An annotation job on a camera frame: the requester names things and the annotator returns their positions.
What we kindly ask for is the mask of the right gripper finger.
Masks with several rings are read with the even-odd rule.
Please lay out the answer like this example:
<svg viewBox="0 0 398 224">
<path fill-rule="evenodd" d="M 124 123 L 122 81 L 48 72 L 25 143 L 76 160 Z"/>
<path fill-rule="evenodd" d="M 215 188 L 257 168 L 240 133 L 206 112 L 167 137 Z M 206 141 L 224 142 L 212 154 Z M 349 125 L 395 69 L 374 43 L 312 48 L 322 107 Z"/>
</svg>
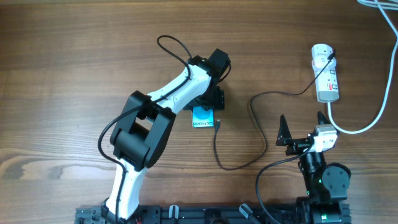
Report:
<svg viewBox="0 0 398 224">
<path fill-rule="evenodd" d="M 331 124 L 329 119 L 321 112 L 317 112 L 317 120 L 319 125 Z"/>
<path fill-rule="evenodd" d="M 292 143 L 292 135 L 290 133 L 285 116 L 280 116 L 279 132 L 277 135 L 276 145 L 277 146 L 288 146 Z"/>
</svg>

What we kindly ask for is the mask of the smartphone with cyan screen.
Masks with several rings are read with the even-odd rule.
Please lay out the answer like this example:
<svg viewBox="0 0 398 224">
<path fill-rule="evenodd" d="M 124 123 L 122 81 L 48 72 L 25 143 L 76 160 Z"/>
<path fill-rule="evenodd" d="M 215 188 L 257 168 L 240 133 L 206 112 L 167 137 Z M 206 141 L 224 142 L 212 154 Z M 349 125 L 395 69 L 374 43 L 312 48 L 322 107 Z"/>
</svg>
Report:
<svg viewBox="0 0 398 224">
<path fill-rule="evenodd" d="M 192 109 L 192 126 L 194 128 L 211 128 L 214 126 L 213 110 L 204 110 L 200 106 Z"/>
</svg>

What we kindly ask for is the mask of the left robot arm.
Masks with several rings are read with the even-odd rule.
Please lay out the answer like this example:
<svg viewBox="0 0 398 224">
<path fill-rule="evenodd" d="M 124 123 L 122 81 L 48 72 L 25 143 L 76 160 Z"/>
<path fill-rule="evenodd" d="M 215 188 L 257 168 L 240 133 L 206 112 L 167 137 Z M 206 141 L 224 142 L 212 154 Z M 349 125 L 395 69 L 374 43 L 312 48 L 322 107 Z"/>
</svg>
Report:
<svg viewBox="0 0 398 224">
<path fill-rule="evenodd" d="M 213 112 L 224 109 L 218 84 L 230 67 L 229 55 L 216 49 L 209 58 L 185 61 L 183 72 L 159 90 L 129 96 L 122 113 L 105 127 L 112 131 L 111 161 L 117 166 L 111 195 L 101 206 L 107 222 L 126 223 L 136 213 L 145 174 L 165 150 L 180 111 L 192 112 L 195 128 L 213 125 Z"/>
</svg>

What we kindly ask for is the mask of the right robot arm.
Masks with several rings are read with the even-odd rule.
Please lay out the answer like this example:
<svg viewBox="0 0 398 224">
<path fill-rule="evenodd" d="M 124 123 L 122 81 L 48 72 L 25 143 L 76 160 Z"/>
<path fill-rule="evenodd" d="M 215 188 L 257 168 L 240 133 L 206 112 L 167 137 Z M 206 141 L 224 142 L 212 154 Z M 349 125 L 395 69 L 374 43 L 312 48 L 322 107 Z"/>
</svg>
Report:
<svg viewBox="0 0 398 224">
<path fill-rule="evenodd" d="M 326 163 L 324 153 L 335 147 L 339 132 L 317 113 L 318 125 L 305 138 L 294 139 L 287 120 L 280 116 L 276 145 L 285 146 L 285 154 L 298 156 L 298 168 L 303 175 L 306 197 L 295 203 L 296 223 L 351 223 L 348 198 L 351 171 L 340 163 Z"/>
</svg>

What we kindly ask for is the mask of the white power strip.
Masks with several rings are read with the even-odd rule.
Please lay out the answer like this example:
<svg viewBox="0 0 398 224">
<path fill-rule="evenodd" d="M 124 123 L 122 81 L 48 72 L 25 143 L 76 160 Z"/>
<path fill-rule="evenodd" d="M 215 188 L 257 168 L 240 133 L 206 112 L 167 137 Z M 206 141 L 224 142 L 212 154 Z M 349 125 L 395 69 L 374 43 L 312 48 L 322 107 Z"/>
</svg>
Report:
<svg viewBox="0 0 398 224">
<path fill-rule="evenodd" d="M 335 50 L 327 44 L 315 44 L 312 47 L 312 68 L 318 102 L 331 103 L 338 100 L 340 96 Z"/>
</svg>

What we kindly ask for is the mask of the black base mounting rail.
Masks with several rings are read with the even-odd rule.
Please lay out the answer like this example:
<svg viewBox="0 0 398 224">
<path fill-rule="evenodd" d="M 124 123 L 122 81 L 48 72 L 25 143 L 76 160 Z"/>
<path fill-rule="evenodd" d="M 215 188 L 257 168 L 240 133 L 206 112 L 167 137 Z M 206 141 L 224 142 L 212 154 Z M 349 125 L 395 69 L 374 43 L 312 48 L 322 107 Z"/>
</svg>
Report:
<svg viewBox="0 0 398 224">
<path fill-rule="evenodd" d="M 179 207 L 143 205 L 120 223 L 342 223 L 352 222 L 349 205 L 279 204 L 261 207 Z"/>
</svg>

